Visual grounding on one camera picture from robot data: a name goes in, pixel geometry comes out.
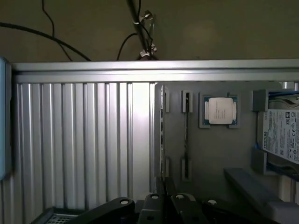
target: screw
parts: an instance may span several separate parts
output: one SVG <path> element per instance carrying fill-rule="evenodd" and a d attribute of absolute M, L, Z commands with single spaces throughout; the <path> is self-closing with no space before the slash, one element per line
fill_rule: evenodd
<path fill-rule="evenodd" d="M 176 198 L 178 198 L 178 199 L 183 199 L 184 196 L 183 196 L 183 195 L 177 195 Z"/>
<path fill-rule="evenodd" d="M 158 195 L 152 195 L 152 196 L 150 196 L 152 199 L 158 199 L 159 198 L 159 196 Z"/>
<path fill-rule="evenodd" d="M 209 204 L 211 204 L 211 205 L 215 205 L 215 204 L 217 204 L 217 202 L 215 201 L 215 200 L 208 200 L 207 201 Z"/>
<path fill-rule="evenodd" d="M 122 200 L 122 201 L 121 201 L 121 204 L 128 204 L 128 203 L 129 203 L 128 200 Z"/>

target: hard drive label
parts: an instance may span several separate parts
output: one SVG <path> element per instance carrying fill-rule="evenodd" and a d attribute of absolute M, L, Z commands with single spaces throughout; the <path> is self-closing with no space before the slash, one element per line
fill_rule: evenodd
<path fill-rule="evenodd" d="M 263 114 L 263 150 L 299 164 L 299 112 L 269 109 Z"/>

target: ribbed metal panel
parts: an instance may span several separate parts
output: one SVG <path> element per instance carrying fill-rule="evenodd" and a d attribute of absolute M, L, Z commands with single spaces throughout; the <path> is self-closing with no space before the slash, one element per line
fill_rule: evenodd
<path fill-rule="evenodd" d="M 14 172 L 0 224 L 150 191 L 155 84 L 16 84 Z"/>

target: wall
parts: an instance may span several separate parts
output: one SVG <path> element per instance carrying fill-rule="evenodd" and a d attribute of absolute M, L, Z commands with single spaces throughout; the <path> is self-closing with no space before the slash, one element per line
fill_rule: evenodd
<path fill-rule="evenodd" d="M 134 32 L 125 0 L 45 1 L 57 37 L 93 61 L 115 60 Z M 142 0 L 142 11 L 157 14 L 154 43 L 163 60 L 299 57 L 298 7 L 296 0 Z M 2 0 L 0 21 L 51 33 L 41 0 Z M 56 43 L 33 34 L 1 28 L 0 40 L 0 55 L 11 62 L 67 61 Z M 121 60 L 139 51 L 133 37 Z"/>

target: metal grille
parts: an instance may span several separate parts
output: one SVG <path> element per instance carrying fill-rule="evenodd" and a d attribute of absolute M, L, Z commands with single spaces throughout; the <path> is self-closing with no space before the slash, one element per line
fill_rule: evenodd
<path fill-rule="evenodd" d="M 70 221 L 72 217 L 65 217 L 60 215 L 53 215 L 46 224 L 62 224 Z"/>

